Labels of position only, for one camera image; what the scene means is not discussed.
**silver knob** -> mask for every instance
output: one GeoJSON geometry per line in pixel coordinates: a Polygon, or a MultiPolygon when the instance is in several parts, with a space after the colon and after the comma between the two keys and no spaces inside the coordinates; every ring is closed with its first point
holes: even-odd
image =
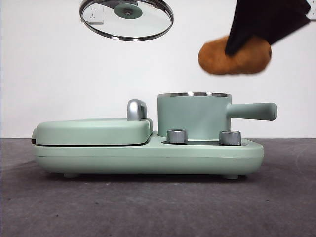
{"type": "Polygon", "coordinates": [[[171,129],[167,131],[167,143],[187,144],[188,132],[183,129],[171,129]]]}
{"type": "Polygon", "coordinates": [[[220,131],[219,143],[227,146],[241,145],[241,134],[238,131],[220,131]]]}

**sandwich maker lid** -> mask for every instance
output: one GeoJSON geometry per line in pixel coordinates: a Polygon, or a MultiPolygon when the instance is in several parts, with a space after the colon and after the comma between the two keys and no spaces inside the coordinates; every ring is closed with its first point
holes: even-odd
{"type": "Polygon", "coordinates": [[[145,143],[153,132],[151,119],[125,118],[51,121],[40,123],[32,143],[47,146],[106,146],[145,143]]]}

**lid handle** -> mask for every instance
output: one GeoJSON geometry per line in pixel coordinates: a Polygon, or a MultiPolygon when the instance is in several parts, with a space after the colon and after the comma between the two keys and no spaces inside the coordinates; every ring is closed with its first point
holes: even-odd
{"type": "Polygon", "coordinates": [[[127,104],[127,121],[141,121],[147,118],[147,106],[144,101],[130,100],[127,104]]]}

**wall socket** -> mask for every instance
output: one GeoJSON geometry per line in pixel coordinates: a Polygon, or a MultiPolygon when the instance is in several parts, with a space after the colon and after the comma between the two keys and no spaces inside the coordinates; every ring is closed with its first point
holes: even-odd
{"type": "Polygon", "coordinates": [[[306,0],[311,5],[311,10],[307,14],[307,17],[312,21],[316,21],[316,0],[306,0]]]}
{"type": "Polygon", "coordinates": [[[103,10],[103,5],[95,3],[83,12],[83,19],[90,25],[103,24],[103,10]]]}

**white backdrop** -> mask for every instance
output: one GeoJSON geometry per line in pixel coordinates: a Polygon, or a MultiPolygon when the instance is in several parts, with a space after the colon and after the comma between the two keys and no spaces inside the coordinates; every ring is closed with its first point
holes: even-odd
{"type": "Polygon", "coordinates": [[[1,137],[29,138],[49,120],[125,118],[132,98],[147,103],[157,129],[156,95],[184,91],[275,102],[276,121],[232,119],[243,137],[316,137],[316,23],[274,44],[264,72],[212,76],[199,67],[198,52],[229,33],[236,1],[166,1],[175,15],[169,33],[122,42],[80,22],[81,0],[2,0],[1,137]]]}

